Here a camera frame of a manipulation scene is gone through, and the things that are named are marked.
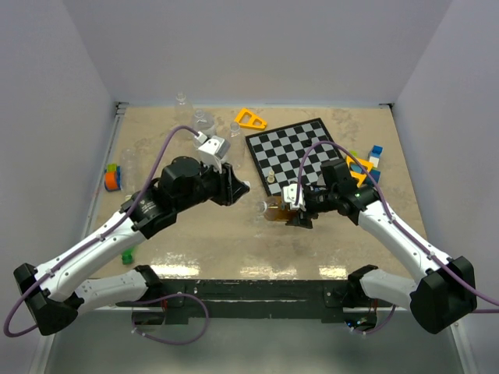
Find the brown tea bottle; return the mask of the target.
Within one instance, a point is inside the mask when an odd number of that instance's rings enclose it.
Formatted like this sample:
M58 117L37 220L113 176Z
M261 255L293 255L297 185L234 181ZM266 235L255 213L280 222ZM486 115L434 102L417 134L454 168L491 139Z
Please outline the brown tea bottle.
M275 221L292 225L302 209L301 202L281 196L268 196L257 204L258 213L267 221Z

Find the clear bottle yellow cap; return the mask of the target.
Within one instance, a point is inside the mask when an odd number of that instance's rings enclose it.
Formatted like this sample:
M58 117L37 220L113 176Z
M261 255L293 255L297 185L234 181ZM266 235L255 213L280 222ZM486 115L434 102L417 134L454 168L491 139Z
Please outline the clear bottle yellow cap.
M121 186L126 196L131 196L140 186L139 163L136 151L126 148L121 152L120 165Z

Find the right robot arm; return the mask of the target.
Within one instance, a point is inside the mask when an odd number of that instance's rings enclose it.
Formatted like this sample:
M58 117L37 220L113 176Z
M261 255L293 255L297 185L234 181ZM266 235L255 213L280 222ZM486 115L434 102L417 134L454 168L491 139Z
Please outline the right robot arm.
M358 186L343 160L320 166L322 183L284 187L286 208L296 212L288 224L311 228L320 213L336 211L375 237L409 272L409 277L364 266L349 274L347 296L357 306L372 299L409 310L427 332L436 334L475 312L475 274L463 256L456 259L418 235L370 185Z

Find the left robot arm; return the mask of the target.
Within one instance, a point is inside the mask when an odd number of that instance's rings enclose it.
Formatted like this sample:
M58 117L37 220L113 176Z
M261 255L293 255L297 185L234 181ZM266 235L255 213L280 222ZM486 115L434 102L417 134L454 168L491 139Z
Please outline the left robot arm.
M102 226L80 243L45 263L24 263L14 271L35 330L49 336L78 316L108 304L161 298L161 282L149 266L136 266L119 276L90 276L127 249L172 226L177 216L208 200L231 206L250 190L228 163L206 165L177 157L163 168L144 192L136 192Z

